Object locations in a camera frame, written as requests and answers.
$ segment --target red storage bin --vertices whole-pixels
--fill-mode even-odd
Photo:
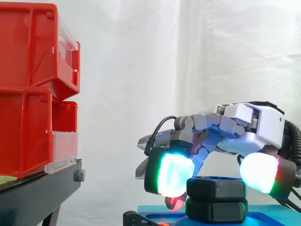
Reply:
[[[0,86],[48,87],[65,100],[79,93],[79,51],[55,5],[0,2]]]
[[[0,87],[0,107],[0,176],[53,173],[76,163],[75,102],[53,102],[45,87]]]

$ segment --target white curtain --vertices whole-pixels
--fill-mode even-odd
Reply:
[[[87,172],[58,226],[120,226],[127,210],[164,205],[135,169],[145,158],[138,139],[165,116],[261,100],[301,126],[299,0],[51,2],[81,43],[81,91],[72,99]],[[210,154],[201,175],[239,177],[236,157]],[[276,204],[251,188],[247,199]]]

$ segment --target green glowing light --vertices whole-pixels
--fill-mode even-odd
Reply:
[[[270,193],[275,183],[278,160],[268,154],[252,153],[247,155],[240,165],[243,181],[263,193]]]
[[[166,153],[161,162],[158,191],[161,195],[175,198],[186,192],[186,181],[192,177],[194,164],[180,154]]]

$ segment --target stacked black cylinder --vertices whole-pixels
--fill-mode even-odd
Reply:
[[[206,223],[240,223],[248,214],[240,178],[193,177],[187,181],[186,215]]]

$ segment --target blue base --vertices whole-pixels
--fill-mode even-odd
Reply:
[[[249,205],[249,214],[242,224],[222,224],[223,226],[297,226],[301,225],[301,214],[281,205]],[[189,219],[183,207],[178,212],[170,212],[166,206],[138,206],[138,213],[157,223],[170,226],[220,226]]]

